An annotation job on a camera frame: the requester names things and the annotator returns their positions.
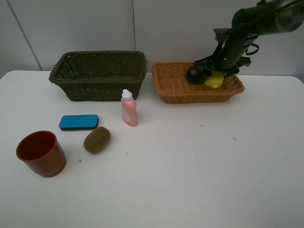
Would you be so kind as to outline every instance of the blue eraser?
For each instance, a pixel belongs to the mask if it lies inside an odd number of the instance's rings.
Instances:
[[[98,126],[98,115],[65,115],[59,127],[62,131],[85,131]]]

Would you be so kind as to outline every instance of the pink bottle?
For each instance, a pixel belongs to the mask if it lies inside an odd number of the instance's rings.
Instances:
[[[122,95],[122,110],[123,121],[131,127],[135,127],[138,123],[138,117],[136,112],[136,102],[132,97],[132,93],[124,89]]]

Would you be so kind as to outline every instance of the basket rim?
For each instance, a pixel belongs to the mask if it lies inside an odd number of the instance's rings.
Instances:
[[[156,73],[156,67],[158,65],[171,65],[171,64],[193,64],[194,62],[191,61],[167,61],[167,62],[155,62],[152,65],[152,77],[153,77],[153,81],[154,81],[154,88],[156,90],[156,92],[162,96],[184,96],[185,94],[189,94],[189,95],[194,95],[194,96],[202,96],[202,95],[236,95],[236,94],[240,94],[244,91],[244,85],[243,83],[239,80],[239,78],[237,77],[237,75],[232,75],[230,77],[234,77],[236,82],[240,85],[239,89],[230,89],[230,90],[201,90],[201,91],[191,91],[191,92],[186,92],[186,91],[178,91],[178,92],[167,92],[164,90],[161,90],[160,87],[160,79],[158,77],[158,74]]]
[[[69,55],[83,55],[83,54],[105,54],[105,53],[113,53],[113,54],[137,54],[141,56],[142,58],[142,71],[140,73],[140,76],[137,79],[130,80],[130,79],[117,79],[117,78],[99,78],[99,79],[73,79],[73,80],[66,80],[66,79],[58,79],[55,78],[55,75],[58,73],[58,70],[60,66],[63,64],[66,58],[68,58]],[[147,73],[147,60],[146,56],[143,52],[140,51],[71,51],[64,53],[60,60],[53,66],[53,69],[49,75],[49,81],[56,84],[93,84],[93,83],[98,83],[98,82],[108,82],[111,84],[119,84],[119,83],[124,83],[124,84],[137,84],[143,82],[145,76]]]

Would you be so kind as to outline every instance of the red pot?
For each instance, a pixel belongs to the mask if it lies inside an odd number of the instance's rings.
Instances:
[[[66,166],[65,153],[56,136],[49,131],[25,137],[16,150],[17,157],[42,177],[53,177]]]

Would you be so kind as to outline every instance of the white wall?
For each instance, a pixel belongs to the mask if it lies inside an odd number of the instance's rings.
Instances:
[[[132,0],[10,0],[43,68],[77,50],[135,50]]]
[[[74,50],[139,50],[156,61],[194,61],[211,55],[214,28],[258,0],[9,0],[43,70]],[[8,5],[0,0],[0,77],[39,70]],[[241,74],[292,75],[304,81],[304,25],[260,37],[260,51]]]
[[[12,70],[39,70],[8,4],[0,0],[0,78]]]
[[[134,0],[136,50],[146,54],[149,70],[156,61],[194,61],[217,46],[214,28],[230,28],[240,8],[259,0]],[[303,75],[304,25],[293,33],[263,36],[249,75]]]

